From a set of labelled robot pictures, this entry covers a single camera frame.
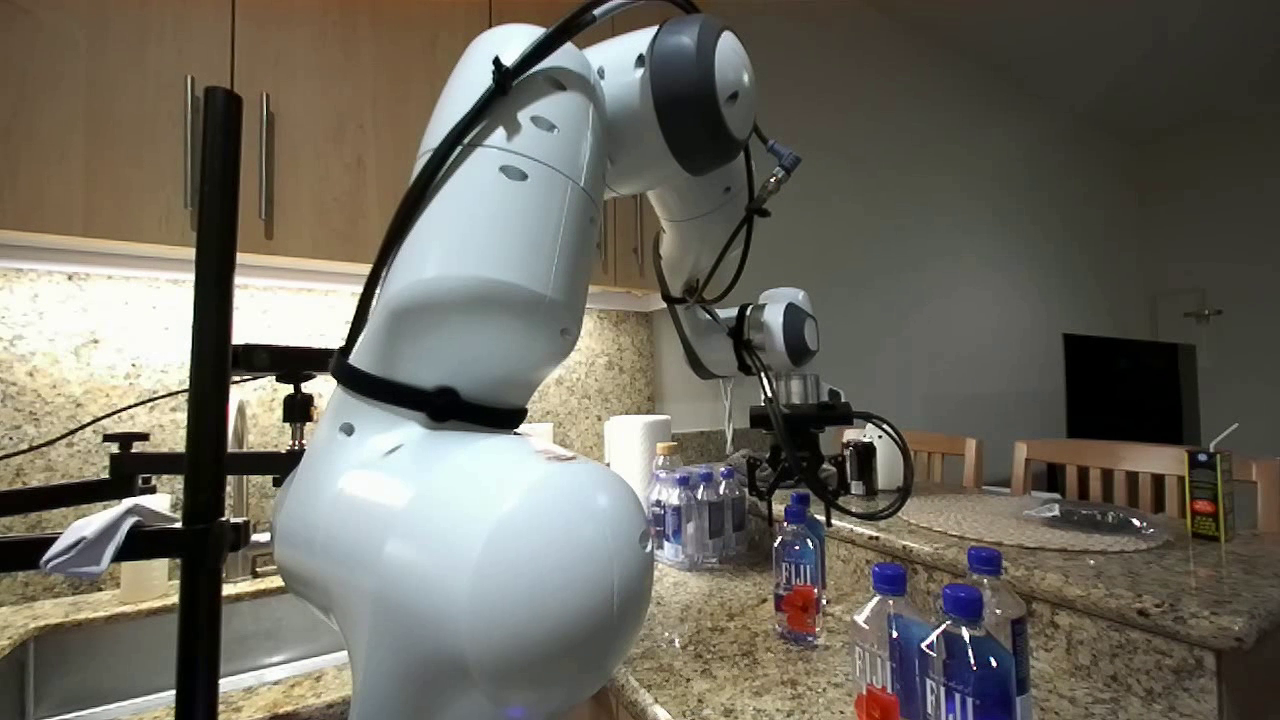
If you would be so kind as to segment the woven round placemat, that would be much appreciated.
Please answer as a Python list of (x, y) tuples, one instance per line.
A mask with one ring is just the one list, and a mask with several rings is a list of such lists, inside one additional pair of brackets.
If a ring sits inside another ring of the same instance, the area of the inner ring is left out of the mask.
[(1046, 550), (1075, 553), (1134, 553), (1155, 550), (1171, 539), (1171, 532), (1156, 518), (1161, 528), (1156, 537), (1105, 536), (1064, 530), (1033, 521), (1021, 511), (1046, 500), (1034, 495), (915, 495), (899, 518), (915, 527), (943, 533), (978, 544), (1001, 544), (1024, 550)]

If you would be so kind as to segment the dark can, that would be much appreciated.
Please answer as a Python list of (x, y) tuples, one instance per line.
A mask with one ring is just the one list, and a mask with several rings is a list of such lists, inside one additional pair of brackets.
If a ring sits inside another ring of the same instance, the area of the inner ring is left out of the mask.
[(878, 448), (873, 439), (850, 437), (842, 441), (849, 493), (858, 498), (874, 498), (879, 493)]

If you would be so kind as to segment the dark drink carton with straw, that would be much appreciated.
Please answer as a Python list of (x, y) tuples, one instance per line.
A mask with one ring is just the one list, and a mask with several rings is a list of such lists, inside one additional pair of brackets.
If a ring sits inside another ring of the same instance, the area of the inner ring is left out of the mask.
[(1184, 507), (1193, 539), (1226, 544), (1235, 534), (1234, 456), (1219, 446), (1239, 425), (1233, 423), (1207, 447), (1185, 450)]

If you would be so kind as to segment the black monitor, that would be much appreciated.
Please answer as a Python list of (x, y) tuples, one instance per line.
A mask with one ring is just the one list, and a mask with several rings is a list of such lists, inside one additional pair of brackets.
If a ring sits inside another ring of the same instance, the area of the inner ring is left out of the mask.
[(1201, 443), (1194, 345), (1064, 333), (1062, 360), (1066, 437)]

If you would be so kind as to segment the paper towel roll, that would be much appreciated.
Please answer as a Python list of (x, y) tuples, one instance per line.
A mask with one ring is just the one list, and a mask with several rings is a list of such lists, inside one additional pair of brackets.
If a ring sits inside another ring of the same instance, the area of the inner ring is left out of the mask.
[(617, 415), (604, 423), (604, 464), (648, 501), (657, 446), (671, 441), (671, 415)]

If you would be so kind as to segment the wall cabinet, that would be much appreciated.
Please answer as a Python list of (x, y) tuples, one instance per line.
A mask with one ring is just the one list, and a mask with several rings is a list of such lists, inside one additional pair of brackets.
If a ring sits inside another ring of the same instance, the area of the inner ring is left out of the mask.
[(465, 47), (581, 1), (0, 0), (0, 231), (192, 246), (218, 85), (239, 251), (369, 264)]

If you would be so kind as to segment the white cloth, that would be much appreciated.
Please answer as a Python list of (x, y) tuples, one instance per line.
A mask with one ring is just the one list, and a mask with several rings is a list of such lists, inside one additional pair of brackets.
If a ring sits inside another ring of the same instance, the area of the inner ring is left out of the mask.
[(93, 579), (115, 560), (131, 528), (141, 524), (170, 525), (179, 518), (172, 511), (169, 493), (124, 498), (102, 511), (73, 521), (38, 561), (41, 571)]

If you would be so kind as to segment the wooden chair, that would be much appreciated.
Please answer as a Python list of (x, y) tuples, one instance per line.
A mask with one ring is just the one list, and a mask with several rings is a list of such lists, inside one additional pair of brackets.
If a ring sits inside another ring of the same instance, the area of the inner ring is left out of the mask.
[(928, 430), (906, 430), (904, 438), (910, 451), (915, 483), (943, 486), (947, 468), (960, 468), (960, 486), (982, 489), (984, 486), (984, 445), (970, 436), (950, 436)]
[[(1012, 495), (1029, 495), (1032, 468), (1062, 470), (1068, 500), (1114, 503), (1164, 514), (1185, 524), (1187, 446), (1102, 439), (1024, 439), (1014, 445)], [(1280, 457), (1234, 456), (1235, 500), (1253, 500), (1258, 533), (1280, 536)]]

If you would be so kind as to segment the water bottle with red flower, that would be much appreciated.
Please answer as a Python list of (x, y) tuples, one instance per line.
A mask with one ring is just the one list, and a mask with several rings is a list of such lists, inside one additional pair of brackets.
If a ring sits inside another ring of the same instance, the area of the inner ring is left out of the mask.
[(812, 648), (823, 632), (822, 551), (808, 510), (788, 505), (772, 544), (774, 628), (788, 644)]

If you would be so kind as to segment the blue cap water bottle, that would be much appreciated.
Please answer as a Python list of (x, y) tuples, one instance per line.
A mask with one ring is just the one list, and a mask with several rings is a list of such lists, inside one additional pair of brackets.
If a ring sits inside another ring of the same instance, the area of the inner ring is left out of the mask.
[(931, 620), (908, 597), (908, 570), (899, 562), (870, 569), (870, 598), (850, 630), (856, 720), (927, 720), (922, 653)]
[(1012, 655), (988, 629), (979, 588), (948, 583), (940, 607), (920, 644), (925, 720), (1018, 720)]
[(792, 491), (788, 498), (788, 505), (799, 507), (805, 512), (804, 525), (809, 534), (815, 541), (817, 546), (817, 564), (819, 575), (819, 592), (823, 603), (827, 603), (827, 548), (826, 548), (826, 527), (813, 512), (812, 496), (806, 491)]
[(988, 546), (970, 546), (966, 551), (969, 582), (984, 597), (984, 619), (991, 634), (1012, 656), (1016, 694), (1016, 720), (1034, 720), (1030, 674), (1030, 619), (1025, 601), (1004, 577), (1002, 553)]

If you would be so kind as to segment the sink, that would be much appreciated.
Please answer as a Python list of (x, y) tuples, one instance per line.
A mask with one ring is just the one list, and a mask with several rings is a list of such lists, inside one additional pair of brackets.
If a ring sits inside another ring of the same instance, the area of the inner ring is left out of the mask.
[[(340, 634), (292, 594), (224, 603), (220, 638), (218, 689), (225, 702), (347, 669)], [(40, 630), (0, 651), (0, 720), (124, 720), (172, 711), (177, 639), (173, 610)]]

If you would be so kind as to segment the wall cabinet door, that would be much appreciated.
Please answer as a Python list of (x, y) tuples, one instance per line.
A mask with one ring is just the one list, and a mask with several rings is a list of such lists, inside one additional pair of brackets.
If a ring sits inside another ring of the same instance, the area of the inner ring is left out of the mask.
[(186, 82), (230, 82), (233, 0), (0, 0), (0, 231), (191, 246)]
[[(369, 264), (434, 104), (489, 0), (236, 0), (239, 250)], [(257, 217), (259, 95), (274, 114), (273, 237)]]

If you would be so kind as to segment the black stand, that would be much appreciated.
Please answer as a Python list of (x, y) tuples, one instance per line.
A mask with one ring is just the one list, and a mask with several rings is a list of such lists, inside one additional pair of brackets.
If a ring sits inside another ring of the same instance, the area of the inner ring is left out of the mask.
[(233, 90), (204, 90), (196, 202), (195, 296), (189, 351), (186, 448), (136, 454), (137, 433), (114, 436), (119, 452), (111, 475), (0, 491), (0, 518), (124, 498), (141, 477), (183, 480), (180, 519), (134, 525), (111, 555), (114, 562), (173, 559), (180, 565), (175, 638), (175, 720), (218, 720), (221, 662), (223, 568), (244, 548), (252, 530), (227, 516), (227, 479), (285, 475), (300, 452), (229, 454), (228, 400), (239, 218), (243, 100)]

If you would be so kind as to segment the white jug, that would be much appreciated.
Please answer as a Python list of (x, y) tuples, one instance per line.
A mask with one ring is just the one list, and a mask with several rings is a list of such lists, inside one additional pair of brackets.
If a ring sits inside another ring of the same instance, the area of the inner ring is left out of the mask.
[(861, 433), (876, 450), (876, 489), (878, 495), (896, 492), (902, 486), (904, 461), (900, 437), (876, 424), (867, 423)]

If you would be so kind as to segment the clear plastic bag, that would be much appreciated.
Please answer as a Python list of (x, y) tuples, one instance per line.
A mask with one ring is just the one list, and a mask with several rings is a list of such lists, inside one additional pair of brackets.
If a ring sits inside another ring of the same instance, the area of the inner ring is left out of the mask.
[(1046, 500), (1021, 511), (1024, 518), (1064, 530), (1123, 537), (1156, 537), (1162, 530), (1151, 518), (1114, 503)]

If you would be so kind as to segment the shrink-wrapped pack of water bottles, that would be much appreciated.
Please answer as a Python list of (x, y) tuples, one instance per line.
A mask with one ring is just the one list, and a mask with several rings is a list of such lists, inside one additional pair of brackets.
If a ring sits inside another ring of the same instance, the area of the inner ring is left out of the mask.
[(657, 469), (648, 507), (658, 564), (695, 571), (745, 560), (748, 495), (731, 465)]

